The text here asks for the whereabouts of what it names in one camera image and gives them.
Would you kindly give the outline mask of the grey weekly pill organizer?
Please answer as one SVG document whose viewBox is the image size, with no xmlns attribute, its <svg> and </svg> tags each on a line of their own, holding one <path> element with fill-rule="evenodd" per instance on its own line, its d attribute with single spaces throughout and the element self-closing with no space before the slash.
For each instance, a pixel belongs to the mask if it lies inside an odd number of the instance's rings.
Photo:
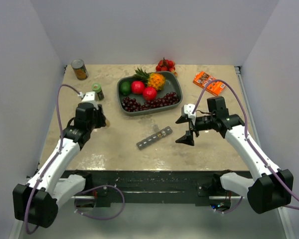
<svg viewBox="0 0 299 239">
<path fill-rule="evenodd" d="M 165 128 L 160 129 L 157 124 L 153 126 L 153 129 L 154 134 L 136 143 L 136 146 L 139 150 L 147 148 L 148 146 L 158 142 L 159 140 L 167 137 L 168 135 L 171 135 L 173 132 L 171 127 L 167 126 Z"/>
</svg>

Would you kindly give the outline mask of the clear pill bottle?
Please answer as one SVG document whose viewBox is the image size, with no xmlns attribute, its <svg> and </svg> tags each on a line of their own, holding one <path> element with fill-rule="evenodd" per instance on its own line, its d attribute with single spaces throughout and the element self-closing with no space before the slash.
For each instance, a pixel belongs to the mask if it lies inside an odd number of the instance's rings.
<svg viewBox="0 0 299 239">
<path fill-rule="evenodd" d="M 105 123 L 106 123 L 106 127 L 109 127 L 111 125 L 108 119 L 105 120 Z"/>
</svg>

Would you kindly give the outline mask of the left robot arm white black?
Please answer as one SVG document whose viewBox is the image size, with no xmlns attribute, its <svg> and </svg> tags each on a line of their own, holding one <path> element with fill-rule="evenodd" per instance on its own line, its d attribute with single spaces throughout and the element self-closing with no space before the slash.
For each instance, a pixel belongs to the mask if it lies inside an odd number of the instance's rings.
<svg viewBox="0 0 299 239">
<path fill-rule="evenodd" d="M 106 127 L 101 104 L 79 103 L 75 117 L 62 131 L 53 153 L 42 168 L 25 184 L 17 184 L 12 192 L 14 216 L 17 220 L 48 228 L 59 209 L 75 194 L 89 195 L 92 181 L 73 175 L 60 183 L 72 159 L 82 150 L 96 128 Z"/>
</svg>

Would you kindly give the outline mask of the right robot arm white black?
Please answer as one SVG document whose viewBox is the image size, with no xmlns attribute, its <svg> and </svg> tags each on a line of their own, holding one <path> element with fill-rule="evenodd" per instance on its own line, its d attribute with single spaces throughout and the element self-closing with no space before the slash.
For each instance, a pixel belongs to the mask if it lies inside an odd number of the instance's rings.
<svg viewBox="0 0 299 239">
<path fill-rule="evenodd" d="M 231 170 L 217 172 L 209 192 L 219 196 L 228 191 L 236 193 L 246 198 L 258 214 L 287 206 L 292 199 L 292 173 L 287 169 L 281 170 L 266 156 L 246 130 L 243 120 L 237 114 L 229 114 L 223 97 L 208 98 L 207 105 L 209 112 L 201 117 L 194 112 L 194 104 L 182 107 L 176 123 L 186 122 L 189 129 L 176 142 L 193 146 L 194 138 L 199 136 L 200 131 L 214 130 L 238 152 L 252 176 L 245 178 Z"/>
</svg>

